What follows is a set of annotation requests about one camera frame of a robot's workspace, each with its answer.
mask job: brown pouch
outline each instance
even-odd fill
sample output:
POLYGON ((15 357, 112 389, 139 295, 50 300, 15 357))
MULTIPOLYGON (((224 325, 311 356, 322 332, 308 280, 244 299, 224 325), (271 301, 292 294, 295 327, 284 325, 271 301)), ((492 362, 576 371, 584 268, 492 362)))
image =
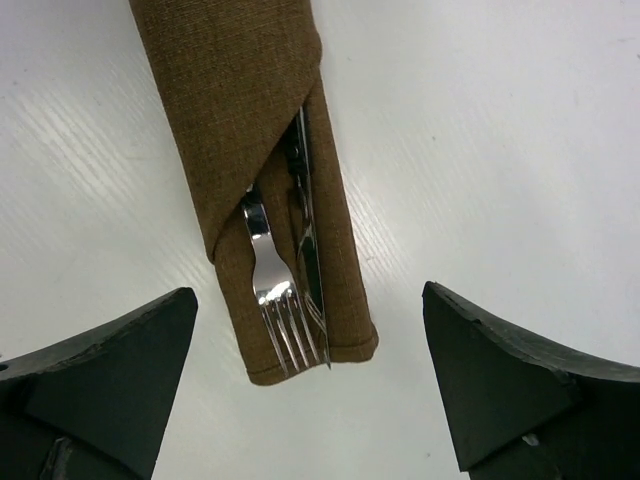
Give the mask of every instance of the brown pouch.
POLYGON ((276 247, 295 271, 293 185, 278 142, 304 102, 331 359, 369 360, 378 336, 362 284, 309 1, 130 2, 250 380, 270 385, 285 376, 253 295, 255 258, 239 203, 257 182, 276 247))

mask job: brown fabric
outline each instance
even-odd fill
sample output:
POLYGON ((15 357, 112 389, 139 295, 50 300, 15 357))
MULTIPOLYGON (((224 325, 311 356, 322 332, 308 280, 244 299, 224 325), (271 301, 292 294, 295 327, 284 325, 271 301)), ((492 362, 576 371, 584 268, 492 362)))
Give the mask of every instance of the brown fabric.
POLYGON ((131 7, 250 380, 270 385, 284 375, 253 301, 255 259, 238 204, 257 179, 278 251, 295 271, 292 182, 277 144, 305 100, 331 358, 370 359, 378 336, 362 285, 309 1, 131 0, 131 7))

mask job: white table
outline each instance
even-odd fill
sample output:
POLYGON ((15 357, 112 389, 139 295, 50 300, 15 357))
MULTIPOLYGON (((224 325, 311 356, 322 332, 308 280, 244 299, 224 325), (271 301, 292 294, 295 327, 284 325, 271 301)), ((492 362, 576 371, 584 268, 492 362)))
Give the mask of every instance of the white table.
POLYGON ((127 1, 0 2, 0 352, 192 286, 200 313, 156 479, 460 478, 426 280, 640 364, 640 2, 315 12, 381 344, 368 364, 260 389, 127 1))

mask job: metal fork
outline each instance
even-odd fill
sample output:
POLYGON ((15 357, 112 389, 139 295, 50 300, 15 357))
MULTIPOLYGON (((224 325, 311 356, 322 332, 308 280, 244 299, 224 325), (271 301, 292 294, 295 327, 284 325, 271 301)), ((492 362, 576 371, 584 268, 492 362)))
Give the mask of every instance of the metal fork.
POLYGON ((273 348, 278 356, 278 361, 285 376, 288 377, 289 369, 287 368, 285 356, 280 348, 276 327, 291 358, 293 368, 297 372, 300 371, 300 365, 297 359, 298 355, 295 353, 294 342, 292 342, 289 337, 287 324, 293 334, 295 345, 306 368, 309 368, 311 364, 309 363, 306 348, 300 335, 297 319, 300 320, 316 364, 320 363, 318 349, 311 335, 303 303, 300 301, 298 288, 296 287, 291 270, 289 270, 287 264, 284 263, 276 251, 271 235, 271 227, 267 219, 267 212, 255 185, 251 185, 249 189, 247 189, 241 206, 256 257, 256 265, 253 271, 253 293, 260 306, 262 318, 267 327, 273 348))

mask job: silverware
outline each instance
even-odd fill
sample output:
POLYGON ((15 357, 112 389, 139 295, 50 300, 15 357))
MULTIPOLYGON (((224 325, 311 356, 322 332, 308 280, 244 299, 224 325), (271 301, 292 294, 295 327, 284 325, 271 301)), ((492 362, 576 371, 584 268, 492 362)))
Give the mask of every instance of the silverware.
POLYGON ((294 179, 298 203, 302 210, 303 228, 298 241, 297 263, 308 284, 308 291, 304 292, 303 298, 309 315, 322 331, 325 344, 324 361, 331 368, 329 336, 324 314, 324 295, 313 211, 313 195, 311 192, 311 175, 313 174, 314 165, 309 146, 307 117, 304 106, 300 107, 298 114, 287 129, 287 132, 285 132, 283 142, 289 173, 294 179))
POLYGON ((306 368, 311 366, 303 337, 300 335, 300 329, 297 325, 298 321, 302 325, 306 343, 311 349, 316 364, 320 363, 320 357, 309 330, 309 324, 307 323, 304 307, 300 301, 293 275, 276 251, 267 213, 257 187, 254 185, 249 187, 241 201, 241 206, 256 257, 253 271, 253 292, 269 332, 271 343, 278 356, 278 361, 288 377, 289 370, 285 356, 280 348, 276 328, 296 371, 300 371, 300 365, 297 360, 298 355, 302 358, 306 368), (289 330, 295 339, 298 354, 295 352, 294 342, 291 341, 289 330))

